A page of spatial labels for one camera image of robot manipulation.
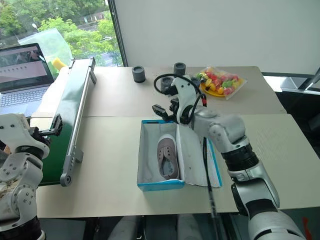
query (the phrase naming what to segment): table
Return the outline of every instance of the table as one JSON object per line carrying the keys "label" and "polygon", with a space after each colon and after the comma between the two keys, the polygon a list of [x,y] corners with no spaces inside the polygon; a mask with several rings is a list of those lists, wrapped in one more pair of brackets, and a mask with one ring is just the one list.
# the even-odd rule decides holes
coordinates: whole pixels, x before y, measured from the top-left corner
{"label": "table", "polygon": [[[279,193],[280,207],[319,206],[316,179],[320,161],[294,119],[288,114],[242,118],[251,145]],[[45,119],[49,118],[34,119],[33,124],[45,125]],[[77,164],[71,186],[38,188],[38,217],[209,213],[206,187],[186,184],[182,189],[153,192],[142,192],[137,187],[143,119],[148,117],[84,117],[78,139],[84,151],[83,162]],[[219,153],[216,158],[223,184],[213,190],[217,212],[237,212],[227,167]]]}
{"label": "table", "polygon": [[[242,114],[251,145],[279,192],[281,208],[319,206],[320,195],[315,191],[318,183],[314,179],[317,179],[320,161],[296,122],[285,114],[259,69],[222,69],[247,78],[248,83],[228,101],[208,97],[208,107],[223,113]],[[169,105],[166,96],[152,89],[152,80],[172,69],[146,68],[144,83],[133,81],[131,68],[97,67],[94,72],[97,84],[87,97],[77,143],[84,151],[83,162],[76,166],[71,186],[38,188],[38,216],[209,213],[205,187],[186,185],[178,190],[142,192],[136,184],[141,120],[155,118],[151,105]],[[33,126],[48,127],[50,118],[42,114],[35,114]],[[217,161],[223,184],[213,191],[217,211],[236,212],[230,190],[232,182],[219,153]]]}
{"label": "table", "polygon": [[[194,75],[202,67],[188,67],[187,74]],[[224,98],[208,96],[207,105],[221,113],[233,114],[284,114],[286,110],[279,102],[272,88],[267,84],[260,70],[256,66],[221,67],[222,70],[238,74],[248,80],[228,101]],[[64,82],[68,72],[62,70],[62,77],[58,77],[54,88],[47,91],[43,97],[40,111],[33,117],[47,117],[48,102],[58,101],[64,89]],[[96,67],[94,74],[97,78],[95,87],[88,92],[84,117],[144,117],[152,116],[152,105],[158,104],[169,111],[170,100],[167,96],[155,91],[154,79],[165,73],[173,73],[170,67],[146,67],[146,81],[136,83],[133,80],[131,67]]]}

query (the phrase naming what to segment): white wall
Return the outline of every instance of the white wall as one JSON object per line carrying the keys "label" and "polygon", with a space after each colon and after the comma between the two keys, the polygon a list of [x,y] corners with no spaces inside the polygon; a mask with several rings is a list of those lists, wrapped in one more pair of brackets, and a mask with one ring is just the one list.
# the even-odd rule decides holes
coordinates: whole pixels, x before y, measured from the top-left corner
{"label": "white wall", "polygon": [[320,0],[115,0],[130,66],[314,74]]}

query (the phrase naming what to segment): laptop keyboard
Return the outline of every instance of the laptop keyboard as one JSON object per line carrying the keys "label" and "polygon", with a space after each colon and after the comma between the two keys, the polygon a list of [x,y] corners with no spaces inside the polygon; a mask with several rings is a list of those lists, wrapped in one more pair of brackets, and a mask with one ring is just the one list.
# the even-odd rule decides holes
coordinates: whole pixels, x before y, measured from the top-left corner
{"label": "laptop keyboard", "polygon": [[47,89],[41,89],[16,94],[4,94],[0,99],[0,107],[39,101],[42,99],[42,96],[45,94],[46,90]]}

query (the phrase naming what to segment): shoe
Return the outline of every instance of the shoe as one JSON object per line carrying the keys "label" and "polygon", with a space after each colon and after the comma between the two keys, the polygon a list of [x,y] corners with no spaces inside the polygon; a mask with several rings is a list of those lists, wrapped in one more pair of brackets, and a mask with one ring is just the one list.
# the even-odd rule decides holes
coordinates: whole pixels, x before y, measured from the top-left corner
{"label": "shoe", "polygon": [[166,180],[179,178],[179,167],[177,160],[177,144],[175,138],[170,134],[160,137],[157,147],[157,158],[159,172]]}

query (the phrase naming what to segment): yellow plate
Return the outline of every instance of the yellow plate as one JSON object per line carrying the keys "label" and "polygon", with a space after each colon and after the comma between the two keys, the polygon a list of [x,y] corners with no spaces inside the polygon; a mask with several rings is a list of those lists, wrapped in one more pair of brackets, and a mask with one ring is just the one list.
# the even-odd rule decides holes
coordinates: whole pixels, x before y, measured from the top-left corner
{"label": "yellow plate", "polygon": [[217,92],[215,92],[215,91],[212,91],[212,90],[206,90],[206,86],[203,84],[203,83],[201,83],[200,84],[200,88],[201,88],[201,90],[203,91],[203,92],[205,92],[206,94],[209,94],[209,95],[212,95],[212,96],[215,96],[215,97],[219,97],[219,98],[223,98],[225,95],[220,95],[220,94],[218,94]]}

